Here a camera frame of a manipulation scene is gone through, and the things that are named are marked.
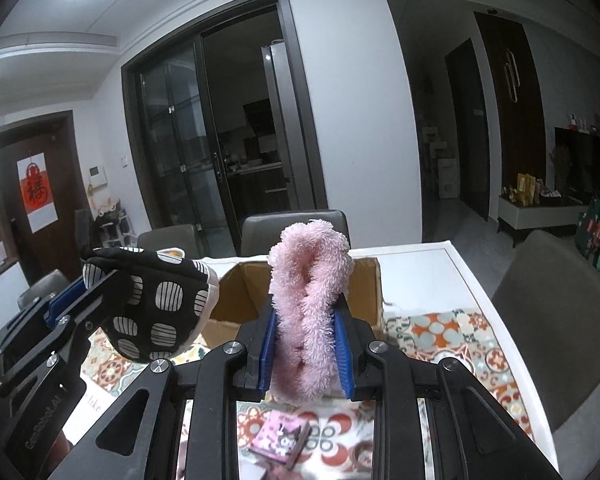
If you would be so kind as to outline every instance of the cartoon character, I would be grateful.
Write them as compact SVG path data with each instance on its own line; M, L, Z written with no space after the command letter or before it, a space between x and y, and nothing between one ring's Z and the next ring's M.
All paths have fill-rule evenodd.
M289 431L284 427L283 424L280 424L280 427L276 431L278 436L278 445L276 446L276 454L280 456L287 456L293 448L298 443L298 439L300 438L300 432L302 428L298 426L293 431Z

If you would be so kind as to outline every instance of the gray chair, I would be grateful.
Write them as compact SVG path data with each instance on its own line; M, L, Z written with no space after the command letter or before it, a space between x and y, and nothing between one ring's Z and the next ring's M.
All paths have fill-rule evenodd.
M138 237L138 247L152 251L178 247L187 258L195 260L202 257L198 249L198 233L191 224L172 225L142 233Z
M280 241L280 233L286 227L296 222L308 222L312 219L330 222L336 231L344 234L349 240L347 218L342 211L337 209L267 213L249 216L245 219L242 225L240 256L268 254L270 248Z
M600 272L572 242L536 230L492 301L538 390L563 478L587 477L600 459L600 416L590 415L591 404L600 412Z
M44 298L52 292L59 294L70 285L66 276L58 269L52 270L25 290L18 298L18 308L24 310L36 298Z

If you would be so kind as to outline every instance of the patterned tablecloth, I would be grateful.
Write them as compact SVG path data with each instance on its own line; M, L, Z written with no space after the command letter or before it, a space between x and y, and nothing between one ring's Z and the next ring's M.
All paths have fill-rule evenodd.
M386 338L409 357L438 362L459 359L533 439L516 380L489 323L479 312L454 310L442 314L396 317L386 320ZM106 335L91 337L91 351L82 371L113 396L118 396L146 365L117 354ZM204 357L208 349L199 338L188 352L172 360L181 364ZM419 400L420 427L427 479L434 478L429 426L423 400ZM186 449L192 403L187 403L181 450ZM241 463L261 460L249 444L271 409L308 418L311 432L294 471L305 480L368 479L373 448L374 404L346 399L323 399L303 406L280 404L267 396L263 402L237 403L238 458Z

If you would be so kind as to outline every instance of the red chinese character decoration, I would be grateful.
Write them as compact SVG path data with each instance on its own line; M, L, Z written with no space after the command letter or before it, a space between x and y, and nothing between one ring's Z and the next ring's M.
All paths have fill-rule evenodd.
M49 177L45 171L32 162L27 166L26 176L20 181L22 200L27 214L53 202Z

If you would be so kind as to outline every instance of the metal screw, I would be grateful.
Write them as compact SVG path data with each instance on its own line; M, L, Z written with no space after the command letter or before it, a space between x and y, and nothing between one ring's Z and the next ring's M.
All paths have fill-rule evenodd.
M462 366L462 363L458 361L455 357L446 357L442 359L442 365L445 370L449 370L450 372L455 372L459 367Z
M369 343L369 350L371 350L374 354L383 354L388 348L389 345L387 343L378 339Z
M242 351L242 343L239 341L229 341L222 345L222 351L224 351L225 354L237 354Z
M167 368L169 368L169 360L168 359L156 359L155 361L151 361L149 368L154 374L161 374Z

